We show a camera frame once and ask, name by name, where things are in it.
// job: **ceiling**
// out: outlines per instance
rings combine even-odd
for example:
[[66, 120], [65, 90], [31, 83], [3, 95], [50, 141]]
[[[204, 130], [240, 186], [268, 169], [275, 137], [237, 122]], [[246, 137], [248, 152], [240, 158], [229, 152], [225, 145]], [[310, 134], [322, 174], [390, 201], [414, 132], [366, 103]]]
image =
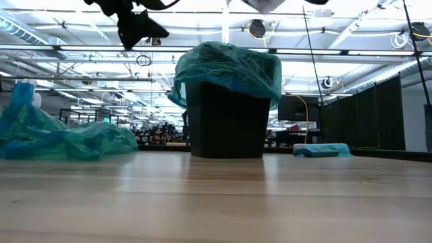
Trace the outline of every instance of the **ceiling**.
[[[412, 22], [424, 22], [432, 28], [430, 0], [407, 0]], [[103, 15], [98, 5], [87, 5], [82, 0], [2, 0], [0, 16], [27, 29], [45, 41], [59, 38], [67, 45], [120, 46], [117, 35], [116, 16]], [[349, 50], [402, 50], [412, 51], [401, 0], [330, 0], [327, 5], [311, 5], [303, 0], [287, 0], [275, 11], [261, 15], [240, 0], [233, 0], [228, 12], [224, 12], [226, 0], [196, 1], [181, 0], [165, 11], [151, 11], [150, 17], [171, 32], [161, 40], [163, 46], [197, 46], [205, 41], [228, 40], [240, 47], [268, 49], [308, 49], [309, 42], [302, 14], [310, 32], [310, 43], [314, 49]], [[143, 7], [136, 7], [140, 12]], [[252, 38], [244, 30], [251, 19], [262, 19], [267, 29], [266, 41]], [[28, 44], [6, 31], [0, 31], [2, 44]], [[147, 45], [141, 41], [137, 46]], [[425, 40], [417, 42], [419, 50], [427, 50]], [[45, 71], [59, 71], [65, 77], [100, 78], [148, 78], [156, 82], [119, 82], [119, 88], [143, 90], [169, 90], [173, 85], [176, 61], [182, 53], [149, 53], [153, 64], [148, 67], [136, 65], [136, 57], [142, 53], [70, 51], [65, 60], [47, 57], [30, 51], [2, 51], [2, 72], [12, 76], [44, 75]], [[30, 62], [22, 63], [17, 59]], [[288, 92], [317, 92], [318, 86], [311, 57], [302, 55], [280, 55], [282, 60], [283, 89]], [[344, 92], [345, 87], [355, 85], [362, 77], [387, 66], [397, 66], [412, 57], [349, 57], [315, 56], [319, 79], [332, 77], [337, 84], [324, 92]], [[82, 87], [81, 82], [56, 82], [56, 86]], [[76, 97], [102, 99], [101, 94], [69, 92]], [[165, 94], [140, 93], [135, 98], [151, 107], [175, 107]]]

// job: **black trash can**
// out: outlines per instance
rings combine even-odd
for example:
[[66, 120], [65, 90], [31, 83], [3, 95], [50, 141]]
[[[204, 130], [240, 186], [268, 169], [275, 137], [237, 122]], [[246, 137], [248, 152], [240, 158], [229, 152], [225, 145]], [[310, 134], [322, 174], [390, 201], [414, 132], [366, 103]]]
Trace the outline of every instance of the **black trash can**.
[[261, 158], [271, 99], [258, 99], [210, 82], [186, 84], [193, 156]]

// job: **teal plastic bag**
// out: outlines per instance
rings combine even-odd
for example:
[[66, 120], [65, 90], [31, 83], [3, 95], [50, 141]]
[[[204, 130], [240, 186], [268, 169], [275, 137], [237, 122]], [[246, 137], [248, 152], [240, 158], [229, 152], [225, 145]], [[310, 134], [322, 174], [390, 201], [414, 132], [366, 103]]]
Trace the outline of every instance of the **teal plastic bag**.
[[82, 159], [138, 150], [134, 134], [105, 122], [69, 128], [33, 106], [34, 86], [15, 84], [0, 117], [0, 157], [5, 159]]
[[256, 98], [270, 98], [277, 109], [281, 97], [282, 67], [275, 55], [220, 42], [205, 42], [184, 54], [175, 67], [174, 87], [168, 99], [186, 107], [185, 84], [211, 82]]

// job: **table surface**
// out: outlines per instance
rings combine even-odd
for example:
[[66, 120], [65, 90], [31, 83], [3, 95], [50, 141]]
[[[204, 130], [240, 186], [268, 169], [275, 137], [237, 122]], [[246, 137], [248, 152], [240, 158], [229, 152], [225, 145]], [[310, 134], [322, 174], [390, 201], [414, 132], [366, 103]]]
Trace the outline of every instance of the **table surface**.
[[432, 163], [139, 152], [0, 160], [0, 242], [427, 242]]

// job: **trash bin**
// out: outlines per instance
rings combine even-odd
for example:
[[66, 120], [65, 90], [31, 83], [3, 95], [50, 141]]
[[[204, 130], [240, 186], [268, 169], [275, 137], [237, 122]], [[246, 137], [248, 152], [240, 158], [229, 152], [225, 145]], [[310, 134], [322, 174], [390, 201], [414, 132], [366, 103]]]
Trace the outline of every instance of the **trash bin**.
[[191, 153], [203, 158], [261, 158], [271, 99], [210, 82], [186, 84]]

